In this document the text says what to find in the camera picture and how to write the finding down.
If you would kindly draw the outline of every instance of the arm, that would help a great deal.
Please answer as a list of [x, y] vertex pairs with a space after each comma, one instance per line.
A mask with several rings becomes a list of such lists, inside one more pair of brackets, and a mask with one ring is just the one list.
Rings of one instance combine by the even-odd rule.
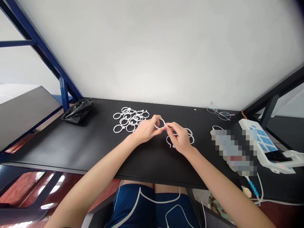
[[109, 185], [131, 152], [164, 130], [155, 129], [155, 123], [159, 126], [158, 118], [161, 116], [154, 115], [151, 120], [143, 120], [133, 134], [91, 168], [65, 196], [44, 227], [80, 228], [91, 205]]
[[166, 127], [175, 148], [188, 159], [237, 227], [275, 228], [267, 216], [238, 187], [191, 146], [186, 129], [175, 122], [166, 124], [173, 127], [178, 135], [175, 137], [172, 130]]

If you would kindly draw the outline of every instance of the power strip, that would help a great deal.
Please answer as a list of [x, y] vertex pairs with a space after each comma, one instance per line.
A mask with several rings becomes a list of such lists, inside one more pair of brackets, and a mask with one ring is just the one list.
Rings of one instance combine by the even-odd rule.
[[269, 168], [272, 172], [277, 174], [295, 173], [294, 169], [291, 167], [285, 167], [284, 165], [280, 164], [280, 162], [275, 163], [268, 160], [265, 154], [276, 151], [278, 148], [271, 141], [258, 122], [248, 119], [241, 119], [239, 124], [241, 128], [245, 130], [246, 136], [249, 137], [250, 145], [252, 145], [254, 150], [257, 151], [257, 158], [262, 166]]

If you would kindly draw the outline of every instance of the pile of plastic rings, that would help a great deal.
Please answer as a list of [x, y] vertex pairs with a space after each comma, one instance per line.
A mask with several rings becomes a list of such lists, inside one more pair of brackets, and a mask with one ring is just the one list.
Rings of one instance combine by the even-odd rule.
[[[140, 122], [149, 117], [149, 113], [144, 110], [136, 111], [128, 107], [123, 107], [121, 109], [121, 113], [117, 112], [113, 115], [114, 119], [120, 119], [119, 124], [113, 128], [115, 133], [120, 133], [123, 129], [126, 129], [128, 132], [134, 132], [136, 130], [136, 126], [140, 124]], [[115, 131], [115, 128], [121, 127], [120, 131]]]
[[[194, 137], [193, 137], [192, 131], [189, 128], [185, 128], [185, 129], [190, 132], [190, 133], [188, 132], [189, 138], [190, 137], [192, 138], [192, 142], [190, 144], [194, 143]], [[171, 144], [168, 142], [168, 138], [169, 138], [169, 136], [167, 136], [166, 141], [170, 145], [170, 148], [171, 148]]]

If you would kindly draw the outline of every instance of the lap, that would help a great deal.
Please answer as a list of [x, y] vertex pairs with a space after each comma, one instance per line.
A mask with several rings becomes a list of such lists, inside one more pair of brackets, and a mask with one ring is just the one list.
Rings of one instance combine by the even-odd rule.
[[166, 219], [170, 227], [189, 227], [189, 223], [193, 227], [200, 227], [192, 203], [184, 194], [187, 193], [185, 188], [181, 188], [181, 195], [176, 201], [158, 204], [139, 194], [139, 188], [148, 198], [164, 202], [176, 199], [179, 187], [170, 186], [167, 187], [167, 192], [163, 192], [166, 189], [164, 185], [154, 185], [155, 189], [150, 186], [151, 184], [138, 184], [136, 181], [121, 183], [113, 202], [113, 215], [106, 227], [112, 227], [125, 219], [133, 210], [136, 201], [133, 213], [120, 227], [167, 227]]

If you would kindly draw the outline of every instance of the gray panel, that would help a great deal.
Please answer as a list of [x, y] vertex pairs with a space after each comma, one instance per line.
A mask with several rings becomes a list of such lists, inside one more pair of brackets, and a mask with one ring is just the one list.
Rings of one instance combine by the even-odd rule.
[[42, 86], [0, 104], [0, 151], [59, 107]]

